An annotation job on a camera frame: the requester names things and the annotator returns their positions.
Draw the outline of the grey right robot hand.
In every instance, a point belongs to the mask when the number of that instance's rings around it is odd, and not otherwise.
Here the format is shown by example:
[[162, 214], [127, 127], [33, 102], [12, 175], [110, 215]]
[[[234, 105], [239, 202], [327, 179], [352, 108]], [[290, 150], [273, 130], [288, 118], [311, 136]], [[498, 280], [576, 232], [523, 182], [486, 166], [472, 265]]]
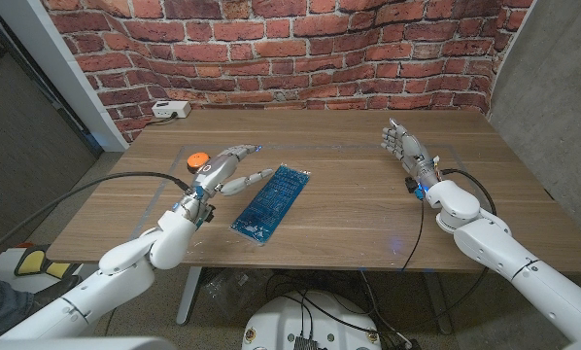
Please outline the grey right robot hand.
[[403, 169], [418, 183], [421, 191], [427, 192], [440, 179], [433, 158], [427, 148], [395, 119], [382, 129], [381, 146], [398, 159]]

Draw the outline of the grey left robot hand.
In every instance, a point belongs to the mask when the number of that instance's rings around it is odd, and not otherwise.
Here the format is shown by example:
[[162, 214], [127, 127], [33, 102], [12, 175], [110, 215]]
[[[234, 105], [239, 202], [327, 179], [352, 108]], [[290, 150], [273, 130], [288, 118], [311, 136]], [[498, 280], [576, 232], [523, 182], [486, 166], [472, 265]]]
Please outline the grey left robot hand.
[[248, 154], [258, 152], [260, 145], [244, 144], [229, 147], [217, 156], [198, 160], [193, 154], [188, 158], [188, 168], [194, 174], [190, 190], [172, 208], [173, 212], [193, 222], [198, 228], [214, 219], [216, 207], [207, 201], [216, 193], [231, 196], [243, 191], [246, 187], [271, 176], [272, 168], [265, 168], [250, 176], [244, 176], [225, 182], [236, 170], [238, 163]]

